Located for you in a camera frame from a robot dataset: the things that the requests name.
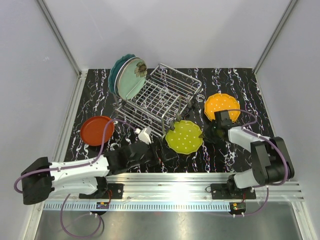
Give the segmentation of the lime green dotted plate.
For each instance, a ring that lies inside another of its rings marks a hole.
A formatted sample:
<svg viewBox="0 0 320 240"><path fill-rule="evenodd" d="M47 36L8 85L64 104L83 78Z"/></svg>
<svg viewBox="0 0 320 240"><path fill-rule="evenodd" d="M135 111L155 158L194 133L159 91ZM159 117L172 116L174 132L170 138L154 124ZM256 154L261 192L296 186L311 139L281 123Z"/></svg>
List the lime green dotted plate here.
<svg viewBox="0 0 320 240"><path fill-rule="evenodd" d="M198 151L203 144L201 128L189 120L174 123L174 130L169 130L165 140L169 148L178 154L189 155Z"/></svg>

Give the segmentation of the orange dotted scalloped plate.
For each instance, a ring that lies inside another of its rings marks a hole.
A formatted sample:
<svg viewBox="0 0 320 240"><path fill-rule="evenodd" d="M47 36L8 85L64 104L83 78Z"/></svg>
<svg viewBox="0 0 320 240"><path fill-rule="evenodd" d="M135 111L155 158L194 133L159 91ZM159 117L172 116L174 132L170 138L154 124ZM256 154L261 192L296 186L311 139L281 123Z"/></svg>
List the orange dotted scalloped plate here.
<svg viewBox="0 0 320 240"><path fill-rule="evenodd" d="M240 115L240 103L226 93L215 93L207 98L204 103L204 114L212 121L215 120L215 112L229 110L229 117L234 123Z"/></svg>

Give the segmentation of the white plate green rim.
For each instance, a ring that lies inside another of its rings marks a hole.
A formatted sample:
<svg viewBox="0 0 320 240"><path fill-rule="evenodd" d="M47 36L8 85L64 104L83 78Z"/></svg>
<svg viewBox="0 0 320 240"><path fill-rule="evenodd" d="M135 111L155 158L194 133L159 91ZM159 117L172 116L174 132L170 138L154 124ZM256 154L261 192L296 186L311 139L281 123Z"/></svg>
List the white plate green rim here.
<svg viewBox="0 0 320 240"><path fill-rule="evenodd" d="M135 59L138 59L138 57L136 57L136 56L135 56L135 57L132 57L132 58L128 59L126 62L124 62L124 63L122 64L122 66L120 67L120 69L119 69L119 71L118 71L118 73L117 73L117 75L116 75L116 77L115 77L115 81L114 81L114 92L115 92L115 95L117 95L118 97L120 97L119 91L118 91L118 83L119 83L120 76L121 76L123 70L125 69L125 67L126 67L130 62L132 62L132 61L135 60Z"/></svg>

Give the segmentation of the light green flower plate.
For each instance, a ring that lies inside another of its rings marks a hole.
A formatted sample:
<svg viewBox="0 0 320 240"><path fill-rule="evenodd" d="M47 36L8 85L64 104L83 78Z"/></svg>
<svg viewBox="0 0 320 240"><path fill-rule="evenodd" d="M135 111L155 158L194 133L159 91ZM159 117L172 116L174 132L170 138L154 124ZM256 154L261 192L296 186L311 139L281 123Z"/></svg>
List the light green flower plate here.
<svg viewBox="0 0 320 240"><path fill-rule="evenodd" d="M121 99L130 100L140 92L146 82L147 70L147 65L141 58L131 61L124 68L117 85Z"/></svg>

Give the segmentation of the teal scalloped plate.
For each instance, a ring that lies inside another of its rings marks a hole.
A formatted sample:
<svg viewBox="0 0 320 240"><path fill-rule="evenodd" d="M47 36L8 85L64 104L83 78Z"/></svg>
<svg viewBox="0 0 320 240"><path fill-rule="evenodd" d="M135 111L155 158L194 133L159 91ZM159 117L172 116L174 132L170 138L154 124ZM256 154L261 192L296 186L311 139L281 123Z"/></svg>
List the teal scalloped plate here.
<svg viewBox="0 0 320 240"><path fill-rule="evenodd" d="M126 61L130 60L131 58L136 57L134 54L126 54L118 59L114 66L111 68L109 76L108 76L108 90L111 94L115 94L115 81L117 74L121 67L125 64Z"/></svg>

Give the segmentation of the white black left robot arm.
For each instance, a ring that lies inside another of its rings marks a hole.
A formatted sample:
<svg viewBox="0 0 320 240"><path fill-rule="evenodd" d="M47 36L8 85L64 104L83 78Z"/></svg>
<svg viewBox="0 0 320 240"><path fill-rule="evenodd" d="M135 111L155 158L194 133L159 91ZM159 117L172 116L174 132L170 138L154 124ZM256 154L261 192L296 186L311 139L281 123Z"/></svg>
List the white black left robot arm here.
<svg viewBox="0 0 320 240"><path fill-rule="evenodd" d="M106 151L99 157L71 162L50 162L40 157L18 179L24 205L41 203L53 196L78 194L84 199L107 195L107 176L126 173L138 165L151 167L169 160L170 150L160 141L146 144L137 141Z"/></svg>

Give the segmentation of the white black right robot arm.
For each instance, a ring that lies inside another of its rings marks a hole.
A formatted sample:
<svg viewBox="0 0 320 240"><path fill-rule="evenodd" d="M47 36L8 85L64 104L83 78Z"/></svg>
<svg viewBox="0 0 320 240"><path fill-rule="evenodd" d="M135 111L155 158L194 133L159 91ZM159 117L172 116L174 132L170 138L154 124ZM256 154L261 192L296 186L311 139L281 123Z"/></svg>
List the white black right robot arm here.
<svg viewBox="0 0 320 240"><path fill-rule="evenodd" d="M295 176L295 169L285 141L267 137L232 122L229 111L214 114L205 131L199 136L206 143L225 141L242 147L251 154L249 170L231 174L225 183L212 183L208 192L214 200L254 200L256 188L280 186Z"/></svg>

